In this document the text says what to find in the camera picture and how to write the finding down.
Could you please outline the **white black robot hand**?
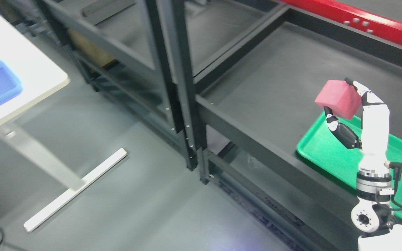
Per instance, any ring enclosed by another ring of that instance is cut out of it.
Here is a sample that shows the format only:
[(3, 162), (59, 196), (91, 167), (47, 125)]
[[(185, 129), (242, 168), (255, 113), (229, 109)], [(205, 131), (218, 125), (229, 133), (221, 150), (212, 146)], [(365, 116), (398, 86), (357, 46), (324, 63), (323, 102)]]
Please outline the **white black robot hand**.
[(386, 151), (389, 141), (389, 116), (388, 105), (365, 85), (352, 78), (345, 78), (345, 82), (353, 87), (362, 100), (362, 134), (358, 138), (356, 134), (337, 116), (331, 108), (325, 106), (324, 113), (327, 127), (334, 137), (348, 149), (358, 148), (362, 153), (362, 159), (358, 164), (359, 171), (373, 175), (388, 173)]

